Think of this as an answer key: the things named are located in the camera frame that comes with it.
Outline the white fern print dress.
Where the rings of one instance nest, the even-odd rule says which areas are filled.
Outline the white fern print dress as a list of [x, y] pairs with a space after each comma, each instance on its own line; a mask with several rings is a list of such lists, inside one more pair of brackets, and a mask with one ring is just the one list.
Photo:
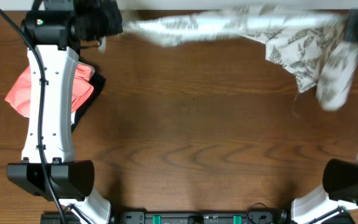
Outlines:
[[260, 42], [266, 60], [291, 73], [300, 93], [316, 88], [326, 111], [345, 104], [358, 63], [358, 43], [344, 38], [347, 18], [333, 12], [264, 4], [151, 20], [138, 18], [134, 11], [121, 15], [124, 34], [162, 47], [238, 37]]

